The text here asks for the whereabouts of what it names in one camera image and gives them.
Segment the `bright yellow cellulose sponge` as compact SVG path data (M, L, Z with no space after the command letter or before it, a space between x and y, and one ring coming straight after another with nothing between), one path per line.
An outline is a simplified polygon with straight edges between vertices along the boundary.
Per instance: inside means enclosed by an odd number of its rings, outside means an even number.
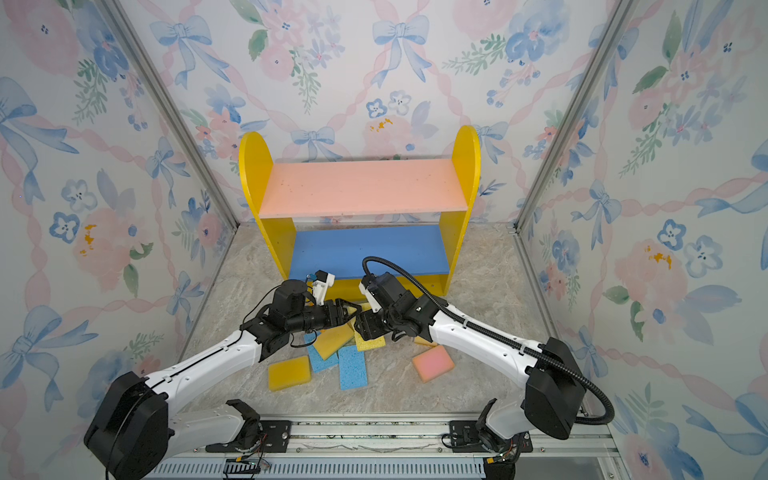
M364 340L357 330L353 330L353 333L355 346L359 352L370 351L386 346L386 339L383 336L373 340Z

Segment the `yellow sponge with green back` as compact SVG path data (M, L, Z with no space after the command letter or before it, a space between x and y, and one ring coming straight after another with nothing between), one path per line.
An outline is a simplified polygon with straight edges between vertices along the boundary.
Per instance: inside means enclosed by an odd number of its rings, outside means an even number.
M325 361L354 338L354 330L348 324L326 329L313 343L320 358Z

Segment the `yellow pink blue toy shelf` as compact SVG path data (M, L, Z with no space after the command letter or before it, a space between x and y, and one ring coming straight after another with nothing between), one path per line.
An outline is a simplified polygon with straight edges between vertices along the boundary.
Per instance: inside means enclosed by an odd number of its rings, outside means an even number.
M332 298L360 300L367 256L406 270L402 284L447 294L467 232L482 170L477 131L458 130L446 159L276 163L258 133L239 148L243 193L285 280L318 270L334 275ZM434 224L300 231L302 218L436 213Z

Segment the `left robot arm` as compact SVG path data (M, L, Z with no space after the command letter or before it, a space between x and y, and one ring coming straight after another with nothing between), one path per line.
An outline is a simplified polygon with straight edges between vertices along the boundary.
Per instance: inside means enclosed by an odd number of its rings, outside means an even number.
M84 435L86 448L106 478L141 479L163 460L208 445L245 454L267 435L256 410L240 399L212 410L183 408L234 373L250 368L288 345L298 333L348 326L362 307L315 296L300 280L269 290L224 340L189 359L140 376L117 377Z

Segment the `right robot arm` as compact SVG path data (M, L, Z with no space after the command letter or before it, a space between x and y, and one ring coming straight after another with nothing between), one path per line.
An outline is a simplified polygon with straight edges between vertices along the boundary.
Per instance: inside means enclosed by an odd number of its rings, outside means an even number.
M460 444L500 452L531 430L566 440L575 425L603 425L614 410L584 375L568 347L513 336L484 324L442 298L408 294L389 306L373 303L356 315L365 340L386 334L422 338L491 366L522 389L506 403L490 400L475 423L477 438Z

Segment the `blue sponge right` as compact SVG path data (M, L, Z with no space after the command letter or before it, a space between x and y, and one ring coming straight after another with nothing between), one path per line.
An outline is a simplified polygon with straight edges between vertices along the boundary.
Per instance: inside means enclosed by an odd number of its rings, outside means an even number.
M355 346L338 350L339 380L342 391L363 388L368 385L365 355Z

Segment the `blue sponge left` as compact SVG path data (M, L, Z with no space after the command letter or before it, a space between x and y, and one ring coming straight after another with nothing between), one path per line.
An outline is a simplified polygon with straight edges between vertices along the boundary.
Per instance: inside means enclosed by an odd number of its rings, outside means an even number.
M318 336L319 334L316 332L304 334L304 343L308 350L310 366L314 373L323 372L339 363L338 354L336 352L329 354L327 357L323 356L319 350L319 347L322 347L322 344L320 343Z

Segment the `small yellow sponge right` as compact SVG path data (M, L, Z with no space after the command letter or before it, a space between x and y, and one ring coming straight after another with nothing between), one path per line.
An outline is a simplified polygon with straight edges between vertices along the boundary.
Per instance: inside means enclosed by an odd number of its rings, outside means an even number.
M433 341L428 341L428 340L426 340L426 339L424 339L424 338L422 338L422 337L420 337L420 336L414 337L414 338L413 338L413 341L414 341L416 344L418 344L418 345L421 345L421 346L426 346L426 347L430 347L430 348L433 348L433 347L436 347L436 346L437 346L437 343L436 343L436 342L433 342Z

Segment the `pink orange sponge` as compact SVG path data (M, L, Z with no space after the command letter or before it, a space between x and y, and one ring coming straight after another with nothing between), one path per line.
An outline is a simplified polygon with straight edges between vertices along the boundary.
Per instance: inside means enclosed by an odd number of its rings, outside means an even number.
M412 364L423 383L428 383L437 377L454 369L455 364L443 346L433 347L412 359Z

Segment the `thick yellow sponge front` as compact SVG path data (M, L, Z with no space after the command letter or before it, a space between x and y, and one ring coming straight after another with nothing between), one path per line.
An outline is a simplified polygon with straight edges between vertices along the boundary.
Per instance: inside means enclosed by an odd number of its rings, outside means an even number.
M268 388L272 392L309 383L312 368L308 356L271 364L268 367Z

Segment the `aluminium mounting rail frame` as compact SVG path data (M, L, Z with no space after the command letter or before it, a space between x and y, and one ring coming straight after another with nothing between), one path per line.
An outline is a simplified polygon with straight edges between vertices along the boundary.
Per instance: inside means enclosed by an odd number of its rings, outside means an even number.
M204 431L176 424L166 450L142 441L106 463L109 479L626 479L607 428L577 427L570 439L533 430L499 453L479 442L467 414L266 416L256 443L179 444Z

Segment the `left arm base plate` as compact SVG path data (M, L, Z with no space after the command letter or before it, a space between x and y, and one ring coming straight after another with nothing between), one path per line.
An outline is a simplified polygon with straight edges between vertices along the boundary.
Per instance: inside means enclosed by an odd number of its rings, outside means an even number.
M248 421L235 439L228 443L207 445L206 453L254 452L285 453L291 437L293 423L290 420Z

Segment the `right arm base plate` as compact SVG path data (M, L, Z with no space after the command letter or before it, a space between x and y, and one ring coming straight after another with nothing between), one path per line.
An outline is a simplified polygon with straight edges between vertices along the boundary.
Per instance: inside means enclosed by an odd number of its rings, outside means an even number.
M528 432L516 434L504 440L487 427L478 428L476 420L451 420L448 432L443 434L441 442L453 453L488 453L506 452L531 453L533 445Z

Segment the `corner aluminium post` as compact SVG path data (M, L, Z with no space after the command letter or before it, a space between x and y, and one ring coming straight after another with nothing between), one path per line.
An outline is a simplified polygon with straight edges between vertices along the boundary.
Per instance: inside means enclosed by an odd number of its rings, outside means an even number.
M223 214L224 222L236 230L239 221L216 182L213 171L198 150L180 110L164 85L159 71L154 66L122 5L119 1L113 0L99 0L95 1L95 4L104 16L107 25L115 33L120 45L125 49L129 59L135 64L138 72L146 81L150 96L160 110L162 118L166 121L169 130L176 136L193 170L200 178L202 185L208 190L214 205Z
M543 194L548 178L557 166L559 156L565 150L566 143L571 134L577 130L581 115L587 108L596 89L596 83L602 73L607 69L609 58L615 53L620 36L626 29L636 1L621 0L615 4L615 9L608 17L605 27L598 37L597 47L587 64L574 96L564 111L561 128L555 135L551 147L545 156L541 167L534 177L533 184L526 196L523 208L514 223L514 232L521 236L527 225L533 221L537 202Z

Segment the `right corner aluminium post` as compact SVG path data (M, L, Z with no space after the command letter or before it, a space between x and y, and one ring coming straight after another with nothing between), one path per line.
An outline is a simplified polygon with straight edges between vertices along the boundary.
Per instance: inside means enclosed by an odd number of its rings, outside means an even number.
M566 143L571 134L577 130L581 115L587 108L596 89L596 83L602 73L607 69L609 58L615 53L620 36L626 29L636 1L621 0L615 4L615 9L608 17L605 27L598 37L597 47L587 64L574 96L564 111L561 128L555 135L551 147L545 156L541 167L534 177L533 184L526 196L523 208L514 223L514 232L521 236L527 225L533 221L537 202L543 194L548 178L557 166L559 156L565 150Z

